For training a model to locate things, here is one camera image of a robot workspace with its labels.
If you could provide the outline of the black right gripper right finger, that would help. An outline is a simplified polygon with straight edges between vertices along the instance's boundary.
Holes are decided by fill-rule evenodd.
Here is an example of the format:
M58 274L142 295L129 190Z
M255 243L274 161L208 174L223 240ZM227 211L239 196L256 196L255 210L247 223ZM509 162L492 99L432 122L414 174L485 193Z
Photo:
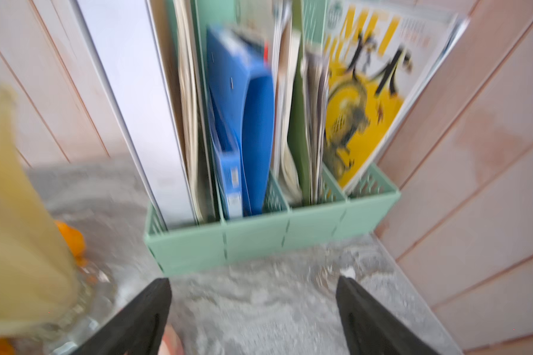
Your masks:
M437 353L354 279L339 277L335 298L349 353Z

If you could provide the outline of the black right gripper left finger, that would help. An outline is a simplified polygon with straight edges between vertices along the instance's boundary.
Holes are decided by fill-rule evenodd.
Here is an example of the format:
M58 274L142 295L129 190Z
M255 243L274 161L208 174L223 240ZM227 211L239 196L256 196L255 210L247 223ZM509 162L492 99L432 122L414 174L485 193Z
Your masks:
M173 294L167 278L157 278L74 354L157 354Z

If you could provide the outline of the orange marigold flower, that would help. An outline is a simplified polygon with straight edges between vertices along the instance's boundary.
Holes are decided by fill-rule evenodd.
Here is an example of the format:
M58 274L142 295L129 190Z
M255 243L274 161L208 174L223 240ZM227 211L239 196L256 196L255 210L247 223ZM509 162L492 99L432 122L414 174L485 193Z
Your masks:
M86 243L82 233L59 220L56 220L56 226L68 245L76 264L81 267L86 266L88 264L87 259L84 256L86 252Z

